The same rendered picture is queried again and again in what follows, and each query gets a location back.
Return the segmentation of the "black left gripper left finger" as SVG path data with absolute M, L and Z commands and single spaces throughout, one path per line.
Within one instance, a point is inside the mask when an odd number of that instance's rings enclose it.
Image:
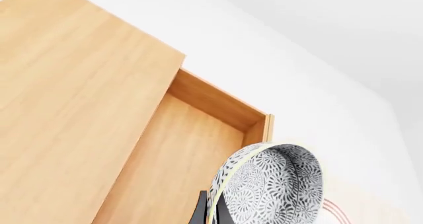
M 195 210 L 188 224 L 207 224 L 207 197 L 208 193 L 205 190 L 200 191 Z

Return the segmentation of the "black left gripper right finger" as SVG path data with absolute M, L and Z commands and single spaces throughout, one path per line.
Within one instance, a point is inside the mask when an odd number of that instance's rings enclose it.
M 217 202 L 216 219 L 216 224 L 235 224 L 231 214 L 229 213 L 225 200 L 218 200 Z

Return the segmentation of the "open wooden drawer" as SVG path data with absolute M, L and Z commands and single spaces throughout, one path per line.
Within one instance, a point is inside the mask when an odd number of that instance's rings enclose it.
M 274 117 L 176 74 L 92 224 L 189 224 L 231 154 L 272 139 Z

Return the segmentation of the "wooden cabinet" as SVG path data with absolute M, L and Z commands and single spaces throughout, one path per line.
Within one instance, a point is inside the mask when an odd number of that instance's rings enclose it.
M 91 224 L 183 60 L 87 0 L 0 1 L 0 224 Z

